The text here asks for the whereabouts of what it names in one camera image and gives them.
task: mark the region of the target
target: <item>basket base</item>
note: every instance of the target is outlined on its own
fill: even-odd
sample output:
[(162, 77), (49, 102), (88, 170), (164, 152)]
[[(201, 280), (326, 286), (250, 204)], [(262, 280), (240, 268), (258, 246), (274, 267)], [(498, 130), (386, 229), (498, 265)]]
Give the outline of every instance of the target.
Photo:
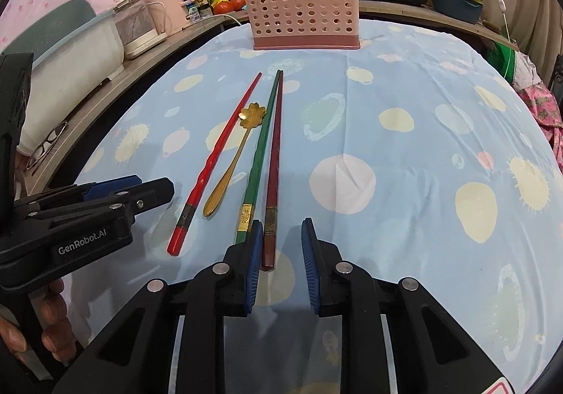
[(255, 51), (274, 49), (359, 49), (358, 35), (296, 35), (291, 37), (254, 37)]

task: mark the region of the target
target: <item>spoon handle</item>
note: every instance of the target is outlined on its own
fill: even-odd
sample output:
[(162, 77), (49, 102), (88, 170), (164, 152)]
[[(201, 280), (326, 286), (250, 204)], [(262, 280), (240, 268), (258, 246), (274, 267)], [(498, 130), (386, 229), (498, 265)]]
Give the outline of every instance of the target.
[(242, 141), (240, 142), (239, 149), (236, 150), (235, 157), (233, 157), (233, 161), (229, 165), (229, 168), (226, 172), (224, 172), (223, 177), (219, 180), (213, 192), (209, 195), (207, 201), (205, 202), (205, 206), (203, 207), (203, 215), (205, 217), (210, 216), (213, 212), (217, 209), (221, 200), (223, 199), (224, 193), (227, 192), (227, 187), (229, 186), (229, 181), (233, 176), (233, 172), (235, 171), (236, 163), (239, 160), (240, 154), (243, 152), (244, 144), (248, 139), (248, 135), (250, 134), (251, 129), (246, 129), (244, 132), (244, 136)]

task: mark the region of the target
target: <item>wooden countertop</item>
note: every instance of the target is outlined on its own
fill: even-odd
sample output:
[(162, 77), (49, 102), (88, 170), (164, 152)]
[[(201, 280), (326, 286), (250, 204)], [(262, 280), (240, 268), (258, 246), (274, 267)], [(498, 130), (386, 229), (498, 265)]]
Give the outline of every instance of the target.
[[(467, 24), (428, 8), (386, 2), (360, 1), (360, 12), (372, 13), (374, 16), (390, 20), (393, 18), (398, 20), (400, 18), (403, 22), (418, 25), (443, 26), (490, 39), (518, 50), (518, 47), (513, 43), (509, 43), (505, 37), (492, 32), (482, 25)], [(246, 11), (231, 13), (231, 15), (240, 21), (248, 20)], [(36, 169), (24, 173), (27, 194), (37, 194), (47, 188), (58, 167), (71, 151), (74, 144), (123, 92), (127, 91), (145, 73), (182, 46), (200, 37), (208, 30), (222, 26), (225, 23), (232, 23), (232, 20), (224, 16), (207, 19), (168, 37), (163, 43), (136, 59), (126, 60), (123, 63), (124, 71), (115, 77), (113, 81), (106, 82), (95, 88), (75, 109), (72, 116), (68, 119), (67, 129), (54, 144), (43, 162)]]

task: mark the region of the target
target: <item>tomato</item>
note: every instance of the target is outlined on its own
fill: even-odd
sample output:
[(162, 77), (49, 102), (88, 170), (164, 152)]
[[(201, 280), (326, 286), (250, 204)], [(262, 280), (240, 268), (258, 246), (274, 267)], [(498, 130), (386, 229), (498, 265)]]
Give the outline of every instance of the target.
[(221, 2), (219, 4), (216, 4), (215, 7), (213, 8), (213, 13), (214, 14), (226, 14), (229, 12), (233, 12), (235, 9), (233, 8), (233, 5), (231, 2)]
[(246, 5), (246, 1), (244, 0), (231, 0), (231, 3), (235, 11), (240, 11)]

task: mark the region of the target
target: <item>red chopstick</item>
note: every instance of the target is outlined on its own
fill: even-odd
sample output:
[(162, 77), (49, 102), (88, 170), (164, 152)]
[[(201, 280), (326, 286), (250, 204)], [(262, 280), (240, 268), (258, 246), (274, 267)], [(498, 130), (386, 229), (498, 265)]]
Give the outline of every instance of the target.
[(280, 130), (282, 128), (283, 71), (278, 81), (276, 118), (272, 133), (270, 169), (268, 171), (268, 190), (266, 193), (266, 213), (264, 215), (264, 243), (262, 246), (262, 270), (268, 272), (276, 266), (276, 231), (278, 226), (278, 184), (280, 163)]
[(241, 109), (246, 106), (248, 99), (258, 81), (262, 77), (262, 73), (258, 73), (252, 81), (252, 84), (243, 95), (240, 103), (235, 109), (235, 112), (227, 122), (227, 125), (224, 127), (223, 132), (221, 132), (221, 136), (215, 143), (215, 147), (213, 151), (210, 153), (207, 161), (205, 162), (205, 166), (203, 170), (198, 176), (198, 180), (195, 183), (194, 188), (191, 190), (188, 200), (186, 200), (186, 204), (184, 205), (184, 209), (182, 210), (182, 214), (180, 215), (178, 222), (176, 224), (176, 228), (174, 229), (174, 233), (172, 234), (172, 238), (168, 243), (168, 253), (172, 256), (178, 256), (180, 250), (182, 249), (182, 244), (184, 244), (184, 239), (186, 238), (186, 234), (188, 233), (188, 229), (190, 228), (191, 220), (194, 218), (195, 209), (198, 207), (199, 201), (202, 199), (203, 190), (209, 181), (209, 177), (211, 176), (211, 172), (215, 168), (215, 164), (219, 159), (219, 155), (221, 151), (223, 151), (224, 145), (227, 143), (229, 139), (229, 135), (233, 131), (233, 128), (239, 119), (239, 113)]

